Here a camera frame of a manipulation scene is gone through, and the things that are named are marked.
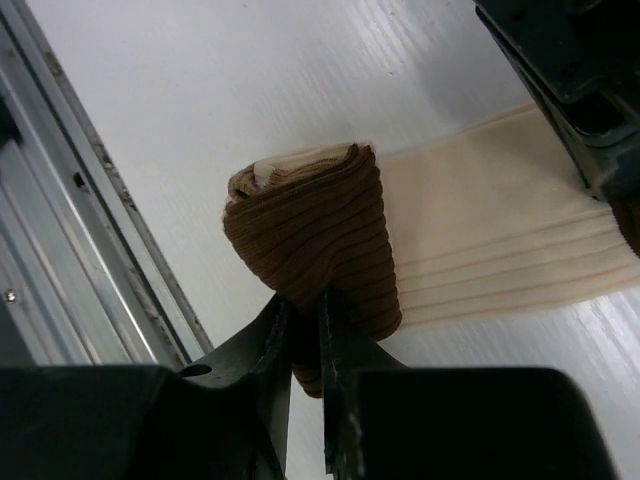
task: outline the table surface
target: table surface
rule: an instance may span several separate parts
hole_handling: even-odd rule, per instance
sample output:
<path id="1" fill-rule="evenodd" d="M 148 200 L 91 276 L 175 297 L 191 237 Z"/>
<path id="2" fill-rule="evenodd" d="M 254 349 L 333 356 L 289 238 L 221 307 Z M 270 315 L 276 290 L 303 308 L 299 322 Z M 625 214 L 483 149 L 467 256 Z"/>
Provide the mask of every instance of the table surface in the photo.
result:
<path id="1" fill-rule="evenodd" d="M 229 176 L 316 143 L 415 149 L 529 97 L 473 12 L 432 0 L 27 0 L 214 344 L 270 296 L 221 229 Z M 587 393 L 640 478 L 640 290 L 405 330 L 410 365 L 545 365 Z M 321 403 L 294 388 L 287 476 L 324 478 Z"/>

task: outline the black mechanical part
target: black mechanical part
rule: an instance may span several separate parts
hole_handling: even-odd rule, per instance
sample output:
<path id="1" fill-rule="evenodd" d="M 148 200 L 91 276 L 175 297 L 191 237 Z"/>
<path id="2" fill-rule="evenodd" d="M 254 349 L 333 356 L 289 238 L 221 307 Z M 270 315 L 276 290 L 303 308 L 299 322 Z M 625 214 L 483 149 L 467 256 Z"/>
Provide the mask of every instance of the black mechanical part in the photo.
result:
<path id="1" fill-rule="evenodd" d="M 474 1 L 592 194 L 637 194 L 640 2 Z"/>
<path id="2" fill-rule="evenodd" d="M 182 376 L 0 369 L 2 478 L 283 480 L 294 315 L 274 298 Z"/>
<path id="3" fill-rule="evenodd" d="M 320 307 L 325 458 L 334 478 L 610 480 L 589 407 L 544 368 L 406 368 Z"/>

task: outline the cream fabric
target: cream fabric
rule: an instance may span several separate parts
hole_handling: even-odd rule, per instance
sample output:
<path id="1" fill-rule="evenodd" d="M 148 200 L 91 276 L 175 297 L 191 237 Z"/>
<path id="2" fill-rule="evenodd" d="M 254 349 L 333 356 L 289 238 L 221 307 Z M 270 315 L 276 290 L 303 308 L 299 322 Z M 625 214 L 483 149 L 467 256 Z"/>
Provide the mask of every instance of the cream fabric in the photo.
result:
<path id="1" fill-rule="evenodd" d="M 535 107 L 382 163 L 403 326 L 585 300 L 640 284 L 607 204 Z"/>

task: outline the white table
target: white table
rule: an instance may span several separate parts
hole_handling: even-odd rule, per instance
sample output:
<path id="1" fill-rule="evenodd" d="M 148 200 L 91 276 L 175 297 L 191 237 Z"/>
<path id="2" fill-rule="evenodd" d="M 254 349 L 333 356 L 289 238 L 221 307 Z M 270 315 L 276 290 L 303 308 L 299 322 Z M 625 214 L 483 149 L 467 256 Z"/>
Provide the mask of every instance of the white table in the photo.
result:
<path id="1" fill-rule="evenodd" d="M 218 345 L 270 293 L 221 230 L 228 177 L 370 139 L 384 160 L 528 100 L 470 0 L 28 0 Z M 384 342 L 411 365 L 551 365 L 640 478 L 640 291 Z M 288 477 L 323 478 L 321 405 L 296 388 Z"/>

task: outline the hole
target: hole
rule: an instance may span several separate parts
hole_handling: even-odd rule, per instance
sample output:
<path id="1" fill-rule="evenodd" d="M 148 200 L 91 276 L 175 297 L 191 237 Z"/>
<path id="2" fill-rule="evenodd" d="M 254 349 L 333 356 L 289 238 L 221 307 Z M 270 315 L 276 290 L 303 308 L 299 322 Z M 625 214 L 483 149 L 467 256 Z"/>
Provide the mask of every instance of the hole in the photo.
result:
<path id="1" fill-rule="evenodd" d="M 571 62 L 560 69 L 560 73 L 565 77 L 572 77 L 580 70 L 578 62 Z"/>
<path id="2" fill-rule="evenodd" d="M 513 22 L 519 22 L 521 20 L 524 20 L 524 17 L 526 16 L 527 16 L 527 9 L 523 7 L 513 12 L 513 14 L 511 15 L 511 20 Z"/>
<path id="3" fill-rule="evenodd" d="M 207 373 L 211 372 L 211 370 L 213 369 L 209 365 L 189 365 L 188 367 L 182 369 L 180 375 L 182 375 L 184 378 L 199 377 L 200 375 L 206 375 Z"/>
<path id="4" fill-rule="evenodd" d="M 89 193 L 89 188 L 87 187 L 87 184 L 84 183 L 84 179 L 82 178 L 82 175 L 80 175 L 80 173 L 74 173 L 72 178 L 73 183 L 75 183 L 76 187 L 78 187 L 80 191 Z"/>

